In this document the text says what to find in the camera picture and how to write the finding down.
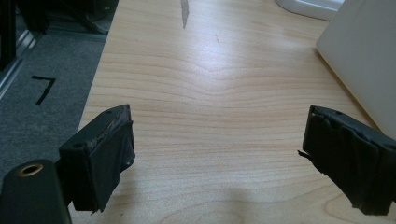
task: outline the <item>gray carpet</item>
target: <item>gray carpet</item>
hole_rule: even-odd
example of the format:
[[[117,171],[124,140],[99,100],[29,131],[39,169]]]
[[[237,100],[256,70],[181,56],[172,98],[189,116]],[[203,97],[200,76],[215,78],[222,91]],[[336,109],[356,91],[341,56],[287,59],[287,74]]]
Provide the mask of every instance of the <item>gray carpet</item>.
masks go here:
[[[104,41],[43,35],[0,100],[0,186],[6,173],[34,159],[59,159],[76,133]],[[44,97],[48,80],[55,80]]]

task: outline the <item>brass screw hole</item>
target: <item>brass screw hole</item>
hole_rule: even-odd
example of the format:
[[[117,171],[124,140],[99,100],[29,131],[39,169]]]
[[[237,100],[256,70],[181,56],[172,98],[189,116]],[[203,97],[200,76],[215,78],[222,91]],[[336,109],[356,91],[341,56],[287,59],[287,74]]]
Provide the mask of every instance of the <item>brass screw hole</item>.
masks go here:
[[[35,175],[38,172],[40,172],[43,169],[43,167],[44,166],[40,163],[25,166],[22,169],[20,169],[20,171],[18,172],[18,176],[26,177],[30,175]]]

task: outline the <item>light wood tabletop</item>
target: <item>light wood tabletop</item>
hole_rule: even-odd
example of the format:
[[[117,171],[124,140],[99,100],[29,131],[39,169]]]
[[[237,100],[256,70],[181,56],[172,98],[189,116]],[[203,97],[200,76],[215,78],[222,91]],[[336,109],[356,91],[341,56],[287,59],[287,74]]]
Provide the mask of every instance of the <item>light wood tabletop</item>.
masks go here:
[[[273,0],[120,0],[81,127],[129,104],[136,159],[74,223],[394,223],[297,155],[311,105],[374,125],[315,49],[327,24]]]

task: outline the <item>table surface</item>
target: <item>table surface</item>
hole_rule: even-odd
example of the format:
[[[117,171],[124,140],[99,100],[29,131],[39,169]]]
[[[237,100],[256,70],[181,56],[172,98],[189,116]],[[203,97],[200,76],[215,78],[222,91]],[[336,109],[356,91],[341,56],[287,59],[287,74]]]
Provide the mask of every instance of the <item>table surface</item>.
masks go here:
[[[130,104],[136,160],[74,223],[394,223],[297,155],[310,105],[374,125],[315,49],[327,24],[273,0],[121,0],[81,127]]]

